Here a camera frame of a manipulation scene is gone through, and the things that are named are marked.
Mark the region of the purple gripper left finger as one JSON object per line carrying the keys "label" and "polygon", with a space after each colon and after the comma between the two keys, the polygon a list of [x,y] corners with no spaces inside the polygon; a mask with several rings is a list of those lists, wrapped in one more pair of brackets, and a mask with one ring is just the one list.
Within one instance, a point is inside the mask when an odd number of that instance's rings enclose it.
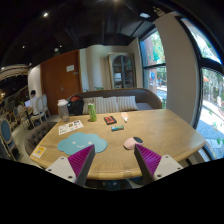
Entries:
{"label": "purple gripper left finger", "polygon": [[59,157],[46,168],[46,171],[79,186],[84,186],[94,156],[95,146],[90,145],[69,157]]}

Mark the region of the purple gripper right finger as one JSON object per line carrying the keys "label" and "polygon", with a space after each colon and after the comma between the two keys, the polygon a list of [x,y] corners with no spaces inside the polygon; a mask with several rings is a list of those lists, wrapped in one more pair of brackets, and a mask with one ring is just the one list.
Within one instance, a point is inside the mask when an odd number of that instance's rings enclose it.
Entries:
{"label": "purple gripper right finger", "polygon": [[145,184],[152,183],[182,169],[182,166],[169,155],[159,155],[139,144],[134,154]]}

